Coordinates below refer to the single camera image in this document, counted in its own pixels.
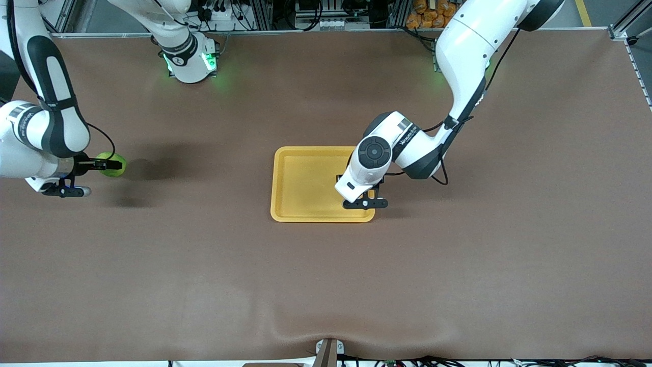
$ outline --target wire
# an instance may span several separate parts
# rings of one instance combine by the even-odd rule
[[[362,11],[360,11],[360,12],[357,12],[357,11],[355,11],[352,7],[349,7],[348,5],[349,5],[350,2],[351,2],[351,0],[343,0],[343,1],[342,1],[342,6],[340,6],[340,8],[342,8],[342,10],[343,10],[346,14],[348,14],[349,16],[354,16],[354,17],[359,17],[359,16],[366,16],[366,15],[369,15],[369,12],[371,11],[371,6],[372,6],[372,5],[371,5],[371,4],[372,4],[371,2],[369,2],[369,7],[368,7],[368,9],[366,9],[366,10],[362,10]]]
[[[425,129],[423,132],[424,132],[424,133],[428,133],[428,132],[430,132],[430,131],[433,131],[434,129],[437,129],[438,127],[442,126],[443,124],[444,124],[444,121],[438,123],[437,125],[435,125],[435,126],[429,128],[429,129]]]
[[[161,8],[161,10],[163,10],[163,12],[164,12],[165,14],[167,14],[167,15],[168,15],[168,16],[169,16],[173,21],[175,21],[175,22],[177,22],[178,24],[181,24],[181,25],[188,25],[187,23],[181,23],[181,22],[178,21],[176,18],[174,18],[174,17],[172,16],[172,14],[170,14],[170,13],[169,13],[169,12],[168,12],[164,7],[163,7],[163,5],[161,5],[161,3],[158,2],[158,0],[154,0],[154,2],[155,2],[155,3],[156,3],[156,4]]]
[[[406,27],[404,27],[402,25],[393,25],[391,28],[397,28],[397,29],[401,29],[401,30],[405,31],[408,35],[411,35],[412,37],[415,37],[416,39],[418,39],[419,42],[421,42],[421,44],[426,48],[426,50],[428,50],[429,52],[435,52],[435,50],[433,50],[426,43],[426,41],[428,41],[428,42],[437,42],[437,39],[422,36],[422,35],[419,34],[419,31],[417,31],[416,29],[414,29],[414,31],[411,31],[411,30],[409,30],[408,28],[406,28]]]
[[[470,118],[468,118],[468,119],[465,120],[464,122],[470,120],[471,118],[473,118],[473,116],[471,116]],[[428,131],[433,131],[434,129],[437,129],[438,127],[442,126],[443,124],[444,124],[444,121],[438,123],[437,125],[435,125],[435,126],[429,128],[429,129],[425,129],[425,130],[423,130],[423,132],[424,132],[424,133],[427,133]],[[405,172],[403,172],[403,171],[401,171],[401,172],[388,172],[388,173],[385,174],[385,176],[400,176],[400,175],[402,175],[402,174],[405,174]]]
[[[233,5],[233,7],[235,8],[235,4],[236,4],[236,2],[237,2],[237,4],[238,4],[238,11],[240,12],[240,16],[242,16],[242,17],[244,18],[244,20],[246,21],[246,24],[248,25],[248,27],[245,26],[245,25],[240,21],[240,17],[236,16],[235,19],[238,21],[238,23],[240,23],[240,25],[241,25],[245,30],[247,30],[247,31],[253,31],[254,28],[251,26],[251,23],[249,23],[249,18],[246,17],[245,12],[243,11],[243,4],[240,2],[240,0],[233,0],[233,1],[231,2],[231,5]]]
[[[113,156],[115,155],[115,144],[113,143],[113,140],[111,139],[111,137],[108,136],[104,131],[102,131],[102,129],[100,129],[99,127],[93,125],[92,123],[86,123],[86,125],[88,125],[88,126],[94,128],[95,130],[99,131],[100,134],[104,135],[106,140],[109,140],[109,143],[111,143],[111,155],[109,155],[108,158],[103,158],[103,159],[100,159],[100,160],[101,161],[108,161],[109,159],[113,158]]]
[[[428,46],[428,44],[426,43],[426,41],[425,41],[421,36],[419,36],[419,32],[417,31],[416,28],[414,29],[414,33],[417,35],[417,39],[418,39],[419,42],[421,42],[421,44],[426,48],[426,50],[428,50],[428,51],[430,51],[430,52],[432,52],[432,53],[434,54],[434,53],[435,53],[435,50],[433,50],[432,48],[430,48],[430,46]]]
[[[292,3],[292,1],[293,0],[286,0],[286,2],[283,4],[283,18],[285,18],[285,21],[288,24],[288,27],[290,27],[290,28],[292,28],[294,30],[299,30],[299,28],[297,28],[295,25],[293,25],[292,22],[289,20],[289,15],[290,15],[290,13],[292,13],[292,11],[288,12],[288,8],[289,8],[290,4]],[[312,19],[312,22],[310,23],[310,25],[307,28],[301,29],[301,31],[307,32],[307,31],[315,28],[319,24],[319,21],[321,20],[321,15],[323,14],[323,10],[324,10],[323,3],[321,2],[321,0],[315,0],[315,1],[318,4],[315,7],[315,16]]]
[[[25,80],[25,83],[29,89],[32,89],[32,91],[38,95],[34,81],[29,76],[29,73],[27,73],[25,64],[23,64],[23,59],[20,56],[18,35],[16,34],[16,19],[14,18],[14,0],[7,0],[7,26],[9,32],[9,43],[11,44],[11,52],[14,53],[14,59],[16,61],[16,65],[18,66],[18,70],[20,71],[20,75],[23,77],[23,80]]]
[[[420,39],[422,39],[422,40],[429,40],[430,42],[435,42],[435,41],[437,41],[437,39],[422,36],[422,35],[418,34],[418,32],[416,32],[416,31],[411,31],[409,28],[404,27],[404,26],[402,26],[402,25],[392,25],[390,28],[401,29],[402,31],[405,31],[408,35],[411,35],[412,37],[420,38]]]
[[[435,175],[432,175],[432,179],[435,180],[438,184],[440,185],[448,185],[448,172],[446,172],[446,166],[444,165],[444,160],[441,156],[439,156],[439,162],[441,163],[441,171],[444,173],[444,181],[440,181],[439,178],[436,178]]]
[[[221,56],[224,52],[226,52],[226,45],[227,45],[227,43],[229,42],[229,36],[230,36],[230,34],[229,34],[229,33],[226,33],[226,38],[224,39],[224,45],[222,45],[222,47],[220,47],[220,56]]]
[[[503,52],[503,55],[498,59],[498,63],[496,64],[496,67],[494,68],[494,72],[491,74],[491,78],[489,79],[489,83],[487,83],[487,87],[484,89],[485,91],[489,90],[489,86],[491,86],[491,83],[494,81],[494,77],[496,76],[496,71],[498,71],[498,67],[500,66],[500,63],[503,61],[503,58],[505,55],[507,55],[507,51],[509,51],[509,48],[512,46],[512,43],[514,43],[514,40],[516,39],[516,36],[518,36],[518,33],[521,32],[521,29],[517,29],[516,32],[514,33],[514,36],[512,37],[512,40],[509,41],[509,44],[507,45],[507,48],[505,49],[505,52]]]

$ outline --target brown tablecloth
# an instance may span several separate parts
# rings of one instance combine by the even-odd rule
[[[444,118],[415,39],[234,36],[196,85],[147,39],[57,43],[130,166],[81,177],[88,199],[1,180],[1,362],[302,357],[326,336],[368,358],[650,357],[652,114],[606,31],[521,34],[451,184],[389,178],[363,225],[274,222],[273,155],[355,145],[388,110]]]

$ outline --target yellow floor line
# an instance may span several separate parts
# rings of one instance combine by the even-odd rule
[[[586,11],[584,0],[575,0],[575,5],[577,5],[577,11],[580,12],[582,25],[584,25],[584,27],[591,27],[591,19],[589,18],[589,13]]]

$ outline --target green led light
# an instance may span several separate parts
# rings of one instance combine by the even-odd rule
[[[210,71],[215,70],[217,68],[217,60],[215,59],[215,55],[213,54],[204,54],[203,52],[201,53],[202,58],[204,59],[204,63],[206,64],[206,68],[209,69]]]
[[[168,65],[168,70],[172,72],[172,66],[170,66],[170,61],[168,60],[168,57],[165,56],[165,54],[163,55],[163,59],[165,60],[165,64]]]

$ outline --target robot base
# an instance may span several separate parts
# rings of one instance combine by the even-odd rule
[[[176,78],[180,82],[187,84],[201,82],[209,76],[215,77],[220,59],[219,43],[201,33],[193,33],[193,35],[197,38],[199,46],[195,54],[188,59],[186,65],[176,65],[174,57],[169,60],[165,54],[160,54],[168,65],[170,78]]]

